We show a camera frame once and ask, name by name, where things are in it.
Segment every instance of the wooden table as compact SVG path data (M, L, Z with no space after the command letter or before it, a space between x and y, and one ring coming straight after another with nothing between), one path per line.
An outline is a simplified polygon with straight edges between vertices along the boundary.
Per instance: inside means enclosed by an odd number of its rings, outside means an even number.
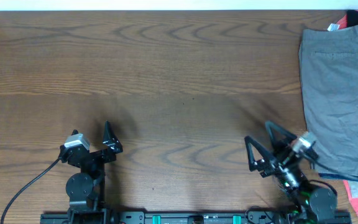
M78 129L101 149L103 124L124 146L107 165L107 201L148 211L246 210L287 199L249 172L244 136L264 121L305 130L298 68L303 29L343 11L0 12L0 217ZM10 208L38 223L68 208L59 163ZM317 178L305 169L309 178ZM344 186L339 208L353 212Z

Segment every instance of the black fabric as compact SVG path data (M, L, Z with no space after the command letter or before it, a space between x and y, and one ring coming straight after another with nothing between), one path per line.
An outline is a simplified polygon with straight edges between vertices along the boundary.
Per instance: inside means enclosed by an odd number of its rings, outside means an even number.
M346 12L346 16L347 16L347 27L358 25L358 11L348 10Z

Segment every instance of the clothing tag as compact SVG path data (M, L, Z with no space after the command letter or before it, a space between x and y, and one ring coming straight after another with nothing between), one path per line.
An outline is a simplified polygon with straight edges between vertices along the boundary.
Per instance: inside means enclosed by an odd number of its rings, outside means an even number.
M327 28L328 31L335 31L339 29L339 24L330 24Z

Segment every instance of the white background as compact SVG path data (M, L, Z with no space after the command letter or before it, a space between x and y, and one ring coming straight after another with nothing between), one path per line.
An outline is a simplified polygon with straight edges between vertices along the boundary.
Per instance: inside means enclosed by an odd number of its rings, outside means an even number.
M0 11L358 9L358 0L0 0Z

